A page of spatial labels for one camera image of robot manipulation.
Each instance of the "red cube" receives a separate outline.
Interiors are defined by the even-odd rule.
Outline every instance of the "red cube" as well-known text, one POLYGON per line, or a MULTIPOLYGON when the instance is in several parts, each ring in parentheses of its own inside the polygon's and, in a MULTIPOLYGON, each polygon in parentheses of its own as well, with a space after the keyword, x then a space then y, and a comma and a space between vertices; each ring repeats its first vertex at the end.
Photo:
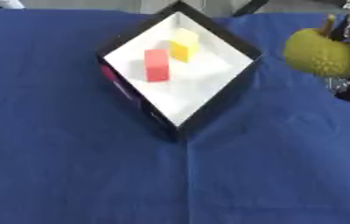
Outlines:
POLYGON ((166 50, 146 50, 145 71, 147 81, 168 81, 170 79, 170 66, 166 50))

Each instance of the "gray floor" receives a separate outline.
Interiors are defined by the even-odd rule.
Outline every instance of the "gray floor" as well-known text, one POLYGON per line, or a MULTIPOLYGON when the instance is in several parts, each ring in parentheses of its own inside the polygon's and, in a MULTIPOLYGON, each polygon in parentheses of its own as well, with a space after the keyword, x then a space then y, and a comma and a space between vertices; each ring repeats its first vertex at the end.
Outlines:
MULTIPOLYGON (((114 9, 153 12, 172 0, 21 0, 29 8, 114 9)), ((209 16, 229 16, 248 0, 187 0, 195 7, 204 5, 209 16)), ((316 11, 338 12, 345 0, 270 0, 259 12, 316 11)))

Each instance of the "foam block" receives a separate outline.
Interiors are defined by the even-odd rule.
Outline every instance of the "foam block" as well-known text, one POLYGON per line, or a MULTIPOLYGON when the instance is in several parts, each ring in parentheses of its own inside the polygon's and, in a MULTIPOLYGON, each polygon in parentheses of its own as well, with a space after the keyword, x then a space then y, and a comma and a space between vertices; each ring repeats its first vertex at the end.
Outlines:
POLYGON ((174 59, 190 61, 199 49, 199 35, 193 31, 179 28, 170 40, 170 52, 174 59))
POLYGON ((166 50, 146 50, 144 63, 147 81, 168 81, 170 79, 170 66, 166 50))

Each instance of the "open box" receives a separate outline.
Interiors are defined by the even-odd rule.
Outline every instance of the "open box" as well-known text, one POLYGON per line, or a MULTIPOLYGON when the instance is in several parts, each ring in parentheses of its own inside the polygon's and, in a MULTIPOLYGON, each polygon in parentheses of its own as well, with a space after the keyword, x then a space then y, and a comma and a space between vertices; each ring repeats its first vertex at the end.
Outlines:
POLYGON ((261 53, 186 3, 176 2, 99 51, 103 72, 148 117, 177 139, 214 119, 232 91, 247 89, 261 53), (169 50, 178 28, 199 35, 185 63, 169 57, 170 79, 145 79, 144 51, 169 50))

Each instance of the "blue fabric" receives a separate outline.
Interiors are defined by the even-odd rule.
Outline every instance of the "blue fabric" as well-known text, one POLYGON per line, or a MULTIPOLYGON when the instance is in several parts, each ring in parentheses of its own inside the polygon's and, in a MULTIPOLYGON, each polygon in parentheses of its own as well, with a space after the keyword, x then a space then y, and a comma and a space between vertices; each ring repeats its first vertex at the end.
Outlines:
POLYGON ((350 102, 281 57, 324 16, 220 20, 265 55, 247 95, 181 145, 95 60, 145 16, 0 10, 0 224, 350 224, 350 102))

